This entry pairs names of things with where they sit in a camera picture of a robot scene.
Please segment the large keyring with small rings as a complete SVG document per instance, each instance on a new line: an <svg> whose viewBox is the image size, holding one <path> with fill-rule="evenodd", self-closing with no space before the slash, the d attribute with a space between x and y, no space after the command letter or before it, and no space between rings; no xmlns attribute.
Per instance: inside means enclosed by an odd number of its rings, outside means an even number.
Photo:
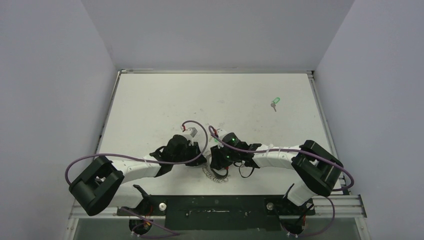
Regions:
<svg viewBox="0 0 424 240"><path fill-rule="evenodd" d="M211 169L207 163L203 164L201 169L203 173L205 174L205 176L215 183L222 183L222 182L228 181L228 175L229 175L228 169L225 169L225 174L219 174L216 171L214 171L214 169Z"/></svg>

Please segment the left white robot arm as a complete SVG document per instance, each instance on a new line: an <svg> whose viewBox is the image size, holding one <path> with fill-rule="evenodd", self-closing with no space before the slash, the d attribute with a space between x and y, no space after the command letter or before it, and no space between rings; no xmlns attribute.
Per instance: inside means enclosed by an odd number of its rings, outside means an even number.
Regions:
<svg viewBox="0 0 424 240"><path fill-rule="evenodd" d="M138 196L136 187L123 187L141 178L157 178L170 172L175 165L197 167L207 162L199 143L187 134L174 135L167 145L143 158L110 153L96 154L93 161L73 181L69 192L89 216L107 207L129 207L136 215L149 210L149 201Z"/></svg>

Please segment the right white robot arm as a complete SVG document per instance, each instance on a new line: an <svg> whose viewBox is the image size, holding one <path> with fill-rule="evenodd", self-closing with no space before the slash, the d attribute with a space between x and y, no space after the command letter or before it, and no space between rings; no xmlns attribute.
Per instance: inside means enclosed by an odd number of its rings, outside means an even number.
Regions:
<svg viewBox="0 0 424 240"><path fill-rule="evenodd" d="M247 144L233 132L211 134L218 143L211 150L210 168L222 170L240 163L252 169L283 168L295 171L300 180L285 194L282 207L290 215L314 196L328 197L342 173L343 164L313 140L293 147L277 147L261 143Z"/></svg>

